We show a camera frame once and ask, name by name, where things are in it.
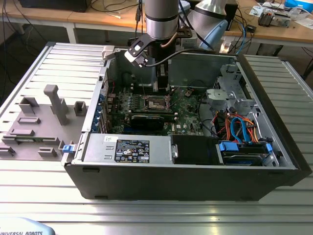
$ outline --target power supply label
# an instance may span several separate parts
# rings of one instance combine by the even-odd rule
[[[118,140],[114,160],[117,163],[149,163],[149,141]]]

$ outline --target green circuit board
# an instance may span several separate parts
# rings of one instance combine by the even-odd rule
[[[112,94],[108,114],[112,134],[137,135],[203,135],[197,107],[199,96],[185,88],[177,88],[172,96],[134,94],[124,89]],[[132,115],[149,115],[165,120],[162,130],[134,130],[130,125]]]

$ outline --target computer tower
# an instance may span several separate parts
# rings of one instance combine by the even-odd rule
[[[51,8],[85,12],[91,0],[19,0],[25,8]]]

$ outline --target wooden desk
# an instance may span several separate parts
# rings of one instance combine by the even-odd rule
[[[43,8],[23,8],[20,3],[15,0],[15,3],[19,10],[30,20],[44,20],[44,21],[58,21],[67,22],[67,19],[72,14],[72,11],[43,9]],[[3,6],[3,0],[0,0],[1,7]],[[13,0],[7,0],[6,12],[8,17],[11,18],[23,18],[22,14],[16,9],[13,4]]]
[[[113,0],[105,0],[105,5],[113,3]],[[109,10],[120,9],[123,7],[131,6],[137,4],[136,0],[127,0],[125,3],[115,6],[109,6]],[[95,9],[104,10],[102,2],[97,1],[93,5]],[[85,13],[81,12],[73,12],[68,21],[75,23],[75,24],[100,24],[100,25],[107,25],[113,28],[112,30],[117,29],[117,27],[123,27],[126,31],[134,32],[136,21],[135,21],[135,14],[136,14],[137,7],[129,7],[124,10],[119,11],[120,14],[115,12],[110,12],[110,14],[118,15],[121,19],[111,16],[107,13],[96,11],[92,8],[89,8]],[[141,22],[138,24],[138,29],[141,29]]]
[[[257,27],[253,40],[255,39],[266,39],[275,41],[286,41],[286,42],[303,42],[303,43],[313,43],[313,30],[301,26],[295,22],[291,22],[289,28],[270,26],[262,27],[258,25],[258,17],[248,15],[250,12],[249,7],[256,6],[257,3],[254,0],[239,0],[239,5],[243,15],[248,22],[248,24]],[[231,30],[225,32],[226,36],[241,36],[241,31],[238,28],[237,23],[233,23]]]
[[[43,24],[51,26],[62,26],[67,29],[69,41],[77,43],[76,28],[99,29],[99,30],[114,30],[134,32],[135,28],[135,12],[136,7],[126,8],[120,11],[121,19],[110,16],[107,13],[99,12],[89,8],[85,13],[78,13],[64,10],[39,9],[39,8],[22,8],[17,0],[15,0],[19,9],[29,19],[32,24]],[[238,0],[240,8],[242,8],[243,17],[249,24],[256,26],[256,32],[253,38],[255,43],[268,43],[287,46],[313,47],[313,30],[303,27],[295,22],[291,22],[289,28],[283,27],[261,27],[257,23],[257,17],[250,16],[249,8],[257,5],[254,0]],[[114,0],[105,0],[105,5],[115,3]],[[124,4],[110,6],[109,10],[119,9],[125,6],[136,4],[136,0],[127,0]],[[102,2],[98,1],[94,7],[103,10]],[[14,6],[12,0],[7,0],[6,11],[11,22],[24,23],[28,22],[23,18],[20,12]],[[237,40],[241,36],[241,31],[237,23],[233,23],[230,31],[225,32],[224,39],[228,42]]]

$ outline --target sticker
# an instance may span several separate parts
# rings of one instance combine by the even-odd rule
[[[104,142],[116,142],[118,140],[118,136],[105,136]]]
[[[116,139],[114,160],[117,163],[149,163],[150,142]]]

